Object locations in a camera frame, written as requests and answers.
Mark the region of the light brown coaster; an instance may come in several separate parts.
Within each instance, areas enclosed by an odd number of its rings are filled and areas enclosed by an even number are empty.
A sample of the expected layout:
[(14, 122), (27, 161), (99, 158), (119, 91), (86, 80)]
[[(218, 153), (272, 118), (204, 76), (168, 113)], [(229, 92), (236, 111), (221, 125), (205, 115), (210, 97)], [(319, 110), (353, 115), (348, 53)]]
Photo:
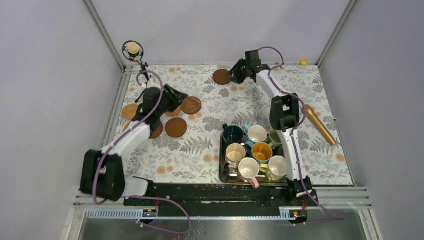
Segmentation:
[(181, 106), (178, 106), (174, 111), (167, 111), (165, 115), (173, 118), (178, 116), (181, 113), (181, 111), (182, 111)]

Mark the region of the scratched dark brown coaster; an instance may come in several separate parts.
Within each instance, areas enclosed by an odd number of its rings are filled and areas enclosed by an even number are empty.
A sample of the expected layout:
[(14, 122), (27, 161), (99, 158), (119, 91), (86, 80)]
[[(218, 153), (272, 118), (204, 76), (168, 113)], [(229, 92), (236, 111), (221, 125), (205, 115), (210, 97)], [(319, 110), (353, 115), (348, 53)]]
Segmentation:
[(188, 115), (195, 115), (202, 109), (202, 102), (195, 96), (187, 97), (181, 104), (181, 110)]

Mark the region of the reddish brown coaster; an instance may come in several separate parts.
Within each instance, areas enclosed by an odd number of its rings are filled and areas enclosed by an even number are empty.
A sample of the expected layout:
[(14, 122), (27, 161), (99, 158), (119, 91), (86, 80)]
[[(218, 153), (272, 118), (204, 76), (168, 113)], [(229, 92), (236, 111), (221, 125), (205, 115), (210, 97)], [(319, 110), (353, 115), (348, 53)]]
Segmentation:
[(172, 138), (182, 137), (187, 130), (187, 122), (180, 117), (170, 119), (165, 125), (165, 132)]

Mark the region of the light wooden coaster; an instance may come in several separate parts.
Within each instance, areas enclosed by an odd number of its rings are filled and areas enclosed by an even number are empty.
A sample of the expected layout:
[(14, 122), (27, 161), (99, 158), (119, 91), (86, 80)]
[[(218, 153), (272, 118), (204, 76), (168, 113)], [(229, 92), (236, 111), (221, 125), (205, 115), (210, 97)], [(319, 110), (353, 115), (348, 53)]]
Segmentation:
[(164, 126), (163, 126), (162, 122), (160, 121), (158, 128), (151, 134), (149, 139), (158, 138), (162, 134), (163, 129), (164, 129)]

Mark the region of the orange brown coaster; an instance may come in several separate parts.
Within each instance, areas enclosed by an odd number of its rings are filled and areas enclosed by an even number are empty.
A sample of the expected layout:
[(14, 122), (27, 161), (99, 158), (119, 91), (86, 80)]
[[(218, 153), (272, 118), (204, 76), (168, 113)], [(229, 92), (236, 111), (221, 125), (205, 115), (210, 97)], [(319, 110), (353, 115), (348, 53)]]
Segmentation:
[(136, 103), (131, 103), (131, 104), (124, 106), (122, 108), (122, 111), (121, 111), (121, 116), (125, 120), (131, 121), (136, 116), (136, 114), (138, 112), (138, 107), (139, 107), (139, 105), (136, 104)]

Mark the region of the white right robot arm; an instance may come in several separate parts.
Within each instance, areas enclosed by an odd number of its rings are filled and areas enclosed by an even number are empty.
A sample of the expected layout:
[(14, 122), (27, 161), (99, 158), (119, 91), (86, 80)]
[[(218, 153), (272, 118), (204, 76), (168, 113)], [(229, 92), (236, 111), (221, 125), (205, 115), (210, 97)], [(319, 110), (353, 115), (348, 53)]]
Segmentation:
[(257, 83), (271, 99), (269, 121), (277, 131), (287, 161), (287, 201), (293, 206), (301, 205), (307, 196), (311, 199), (313, 187), (311, 179), (302, 163), (299, 150), (298, 128), (305, 121), (300, 118), (300, 105), (305, 109), (304, 102), (295, 93), (289, 93), (273, 77), (274, 67), (262, 63), (259, 50), (245, 52), (229, 70), (228, 76), (236, 84), (242, 84), (247, 78)]

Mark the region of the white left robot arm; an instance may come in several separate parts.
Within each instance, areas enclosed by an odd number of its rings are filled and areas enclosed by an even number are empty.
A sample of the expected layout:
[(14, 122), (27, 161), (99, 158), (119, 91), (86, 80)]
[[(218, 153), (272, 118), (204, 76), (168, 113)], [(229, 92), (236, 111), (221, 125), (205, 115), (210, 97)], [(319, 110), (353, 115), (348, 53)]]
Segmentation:
[(114, 202), (121, 197), (135, 196), (144, 206), (152, 204), (155, 192), (149, 187), (153, 182), (125, 176), (124, 162), (160, 127), (162, 115), (175, 111), (187, 97), (168, 84), (148, 87), (126, 131), (100, 150), (86, 152), (79, 190)]

